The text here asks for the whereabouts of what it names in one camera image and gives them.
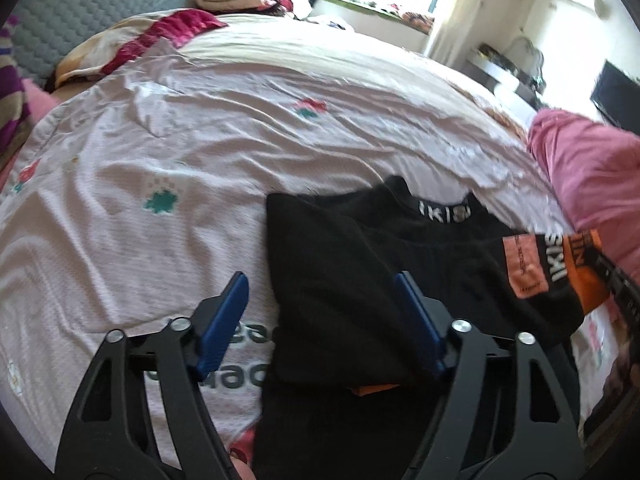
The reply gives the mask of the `black IKISS sweatshirt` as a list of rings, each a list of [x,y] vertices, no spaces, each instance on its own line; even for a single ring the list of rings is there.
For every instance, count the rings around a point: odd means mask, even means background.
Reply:
[[[272,193],[266,215],[280,311],[254,439],[257,478],[404,475],[440,393],[400,308],[400,272],[485,334],[533,334],[578,409],[570,338],[608,299],[582,260],[596,232],[518,232],[473,195],[435,204],[398,176],[343,195]]]

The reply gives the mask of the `pink rolled blanket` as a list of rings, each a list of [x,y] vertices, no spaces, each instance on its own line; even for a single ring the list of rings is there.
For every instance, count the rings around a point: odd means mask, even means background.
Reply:
[[[597,230],[605,255],[638,280],[639,137],[545,108],[530,125],[527,147],[574,230]]]

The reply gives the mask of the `black monitor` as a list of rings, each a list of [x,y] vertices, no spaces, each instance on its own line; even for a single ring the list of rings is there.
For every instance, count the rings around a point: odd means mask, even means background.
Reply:
[[[612,63],[605,61],[591,96],[591,103],[613,126],[640,133],[640,87]]]

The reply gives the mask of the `pink strawberry print quilt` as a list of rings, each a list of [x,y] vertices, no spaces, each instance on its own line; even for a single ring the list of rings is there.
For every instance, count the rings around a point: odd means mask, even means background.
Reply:
[[[276,21],[273,38],[269,18],[227,24],[212,33],[230,41],[224,61],[160,40],[56,106],[2,190],[1,407],[34,458],[21,468],[29,479],[56,478],[68,411],[105,335],[188,318],[236,272],[248,304],[200,390],[235,479],[259,479],[280,311],[272,193],[343,195],[398,176],[435,204],[473,195],[518,232],[600,240],[567,223],[518,130],[414,56],[380,58],[367,41],[303,23]],[[601,240],[582,252],[591,271],[595,249]],[[160,383],[153,372],[144,382],[160,458],[177,467]]]

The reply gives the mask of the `white side desk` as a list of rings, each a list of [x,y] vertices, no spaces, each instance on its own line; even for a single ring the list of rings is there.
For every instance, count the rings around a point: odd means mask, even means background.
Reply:
[[[489,44],[469,50],[462,65],[462,73],[478,82],[494,96],[499,87],[515,93],[535,110],[543,105],[541,93],[546,88],[542,76],[532,76],[521,70]]]

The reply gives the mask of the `cream curtain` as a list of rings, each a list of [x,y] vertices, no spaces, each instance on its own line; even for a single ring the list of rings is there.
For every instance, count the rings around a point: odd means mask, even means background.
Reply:
[[[426,55],[437,63],[454,67],[484,0],[442,0],[436,11],[435,29]]]

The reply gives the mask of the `purple striped pillow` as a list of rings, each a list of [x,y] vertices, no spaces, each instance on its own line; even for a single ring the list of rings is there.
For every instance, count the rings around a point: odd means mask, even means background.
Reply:
[[[10,15],[1,29],[0,162],[4,168],[32,132],[32,114],[20,69],[13,57],[13,33],[18,23]]]

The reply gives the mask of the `window sill clutter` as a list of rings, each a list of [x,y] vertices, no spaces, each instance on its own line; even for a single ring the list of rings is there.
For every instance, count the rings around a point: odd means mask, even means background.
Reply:
[[[314,14],[332,14],[340,16],[347,23],[354,23],[357,16],[380,18],[381,20],[401,23],[429,35],[435,25],[435,15],[431,12],[414,12],[396,3],[366,0],[308,0]]]

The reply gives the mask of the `red and cream pillow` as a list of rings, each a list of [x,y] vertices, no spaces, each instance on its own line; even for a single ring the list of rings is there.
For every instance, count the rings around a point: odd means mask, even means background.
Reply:
[[[101,79],[144,55],[158,40],[180,49],[201,34],[227,26],[215,15],[193,8],[130,16],[73,48],[56,66],[54,88],[79,79]]]

